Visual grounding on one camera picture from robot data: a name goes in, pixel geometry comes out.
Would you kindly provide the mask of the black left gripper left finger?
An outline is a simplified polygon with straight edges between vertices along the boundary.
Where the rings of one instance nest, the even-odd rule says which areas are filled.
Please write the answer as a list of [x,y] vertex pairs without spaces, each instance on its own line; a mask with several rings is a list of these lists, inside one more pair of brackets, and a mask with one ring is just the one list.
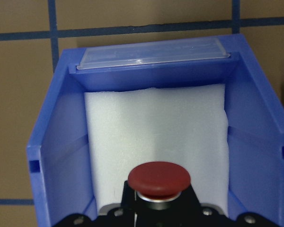
[[123,224],[109,215],[98,216],[95,220],[75,213],[68,215],[54,224],[55,227],[122,227]]

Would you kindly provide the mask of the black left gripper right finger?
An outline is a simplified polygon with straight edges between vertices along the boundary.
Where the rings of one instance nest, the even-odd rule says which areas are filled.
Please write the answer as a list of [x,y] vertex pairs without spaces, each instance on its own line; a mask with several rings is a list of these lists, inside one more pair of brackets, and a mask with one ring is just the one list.
[[201,203],[191,188],[193,211],[191,226],[193,227],[273,227],[275,223],[257,213],[243,212],[235,219],[225,215],[222,209],[214,204]]

